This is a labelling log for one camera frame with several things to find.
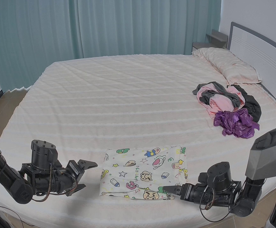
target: gray garment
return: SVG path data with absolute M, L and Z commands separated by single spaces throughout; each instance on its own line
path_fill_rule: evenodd
M 201 93 L 201 97 L 199 98 L 199 100 L 201 102 L 204 102 L 205 104 L 208 105 L 209 101 L 210 101 L 210 98 L 214 94 L 220 94 L 220 95 L 228 97 L 231 100 L 231 102 L 232 102 L 232 104 L 233 104 L 234 107 L 239 107 L 240 106 L 241 101 L 240 101 L 239 96 L 237 94 L 229 93 L 228 91 L 226 91 L 226 89 L 224 88 L 224 86 L 222 86 L 221 84 L 219 84 L 216 81 L 209 82 L 207 84 L 211 84 L 211 83 L 214 85 L 214 87 L 217 89 L 218 92 L 215 92 L 213 90 L 207 90 L 207 91 Z M 192 91 L 192 93 L 194 95 L 197 95 L 197 92 L 201 89 L 201 87 L 203 87 L 203 86 L 205 86 L 207 84 L 199 84 L 197 86 L 197 88 Z

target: dark gray cloth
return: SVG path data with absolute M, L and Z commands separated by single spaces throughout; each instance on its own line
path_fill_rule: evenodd
M 253 96 L 248 95 L 247 92 L 239 85 L 231 86 L 234 86 L 239 92 L 242 93 L 242 96 L 245 99 L 245 105 L 243 106 L 243 108 L 247 108 L 248 114 L 250 114 L 253 117 L 253 121 L 257 123 L 260 120 L 262 114 L 261 106 L 259 105 L 259 103 L 255 100 Z
M 221 84 L 219 84 L 216 81 L 209 82 L 207 84 L 211 84 L 211 83 L 214 85 L 214 87 L 216 88 L 216 90 L 218 91 L 218 93 L 220 95 L 224 95 L 224 96 L 228 97 L 231 100 L 231 102 L 232 102 L 232 104 L 233 104 L 234 107 L 239 107 L 241 105 L 241 101 L 240 101 L 239 96 L 237 94 L 229 93 L 228 91 L 226 91 L 226 89 L 224 88 L 224 86 L 222 86 Z M 194 95 L 197 95 L 197 92 L 201 89 L 201 87 L 203 87 L 203 86 L 205 86 L 207 84 L 199 84 L 197 86 L 197 88 L 192 91 L 192 93 Z M 213 90 L 205 91 L 205 92 L 201 93 L 202 96 L 199 98 L 199 100 L 202 101 L 202 102 L 204 102 L 204 103 L 206 103 L 205 101 L 209 102 L 210 98 L 214 94 L 217 94 L 217 92 L 215 92 Z

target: pillow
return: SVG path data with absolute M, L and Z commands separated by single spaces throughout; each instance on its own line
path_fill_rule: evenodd
M 192 55 L 209 61 L 227 79 L 230 85 L 234 83 L 256 84 L 262 81 L 254 67 L 244 63 L 227 49 L 200 48 L 193 51 Z

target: nightstand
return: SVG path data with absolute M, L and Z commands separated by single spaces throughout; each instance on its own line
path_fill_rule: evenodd
M 217 31 L 212 30 L 211 34 L 206 34 L 210 43 L 205 42 L 193 42 L 192 51 L 195 51 L 199 48 L 226 48 L 228 36 Z

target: bed sheet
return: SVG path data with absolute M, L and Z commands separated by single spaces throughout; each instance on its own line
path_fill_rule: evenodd
M 133 200 L 99 196 L 106 149 L 186 147 L 188 178 L 229 161 L 232 178 L 245 180 L 254 139 L 276 127 L 276 101 L 260 85 L 241 86 L 259 102 L 260 131 L 251 139 L 224 137 L 192 90 L 225 78 L 209 62 L 187 55 L 126 55 L 56 62 L 47 67 L 15 109 L 0 138 L 8 164 L 30 162 L 31 141 L 56 145 L 60 162 L 86 159 L 99 167 L 81 179 L 86 188 L 44 203 L 16 203 L 0 185 L 0 205 L 38 227 L 190 227 L 206 225 L 198 205 L 175 200 Z M 276 178 L 263 194 L 276 188 Z M 227 213 L 213 207 L 210 219 Z

